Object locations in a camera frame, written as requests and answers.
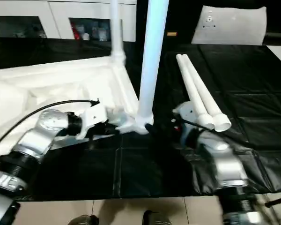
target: white pole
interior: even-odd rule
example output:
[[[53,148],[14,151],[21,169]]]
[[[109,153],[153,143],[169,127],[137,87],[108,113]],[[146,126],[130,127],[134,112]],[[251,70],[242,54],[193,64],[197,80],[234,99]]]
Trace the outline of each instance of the white pole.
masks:
[[[122,42],[122,28],[119,17],[118,0],[111,0],[111,57],[115,63],[125,63],[125,53]]]
[[[202,126],[205,126],[209,129],[213,129],[214,124],[212,117],[207,113],[207,110],[204,106],[204,103],[202,102],[202,99],[200,98],[198,90],[195,84],[193,83],[192,77],[189,74],[185,63],[183,62],[184,60],[182,58],[182,55],[176,55],[176,59],[182,74],[186,91],[188,93],[189,99],[191,100],[192,107],[196,115],[196,121],[193,122],[197,122]]]
[[[214,121],[214,129],[218,132],[229,129],[231,127],[230,120],[225,114],[221,112],[219,106],[208,91],[207,87],[205,86],[204,82],[202,81],[196,68],[193,66],[188,56],[184,54],[182,57],[193,79],[193,82],[197,87],[200,97],[207,109],[207,112],[212,116],[212,119]]]
[[[135,117],[139,127],[153,124],[152,107],[168,6],[169,0],[149,0],[139,109]]]

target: black table surface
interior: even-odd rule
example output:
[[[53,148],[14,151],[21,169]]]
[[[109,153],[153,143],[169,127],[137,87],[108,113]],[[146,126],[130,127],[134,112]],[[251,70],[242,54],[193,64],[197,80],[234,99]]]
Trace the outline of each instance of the black table surface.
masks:
[[[126,69],[137,95],[141,51],[124,43]],[[0,38],[0,69],[109,55],[110,43]],[[281,61],[266,46],[165,46],[154,114],[166,114],[188,96],[176,54],[188,54],[222,111],[232,122],[225,133],[254,193],[281,192]],[[205,158],[173,148],[151,135],[128,133],[50,151],[23,201],[212,195],[216,182]]]

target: white frame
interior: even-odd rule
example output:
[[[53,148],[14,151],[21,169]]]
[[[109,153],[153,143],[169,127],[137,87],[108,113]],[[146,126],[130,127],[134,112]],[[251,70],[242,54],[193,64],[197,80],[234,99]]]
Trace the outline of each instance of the white frame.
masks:
[[[49,3],[46,1],[0,0],[0,16],[38,16],[48,38],[60,38]]]
[[[110,19],[108,3],[50,2],[57,28],[62,39],[74,39],[69,18]],[[136,5],[120,4],[123,41],[135,41]]]

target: cabinet door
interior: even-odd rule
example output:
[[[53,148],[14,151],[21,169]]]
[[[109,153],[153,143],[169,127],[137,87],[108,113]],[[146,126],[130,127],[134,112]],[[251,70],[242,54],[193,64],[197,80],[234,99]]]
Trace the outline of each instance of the cabinet door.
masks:
[[[50,2],[61,38],[110,41],[108,3]],[[135,41],[136,5],[120,4],[123,41]]]
[[[60,38],[48,2],[1,1],[0,38]]]

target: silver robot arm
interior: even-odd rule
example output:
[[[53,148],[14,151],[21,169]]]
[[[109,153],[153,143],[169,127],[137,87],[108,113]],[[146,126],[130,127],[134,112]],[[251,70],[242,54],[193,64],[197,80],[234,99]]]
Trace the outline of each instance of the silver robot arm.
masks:
[[[216,194],[223,211],[223,223],[265,224],[261,214],[254,210],[254,196],[246,194],[248,177],[231,146],[219,136],[204,131],[197,139],[196,149],[205,159],[209,159],[211,164],[218,185]]]
[[[26,189],[56,136],[85,138],[88,130],[107,121],[105,107],[96,102],[80,116],[45,110],[8,155],[0,156],[0,225],[12,224],[20,205],[12,197]]]

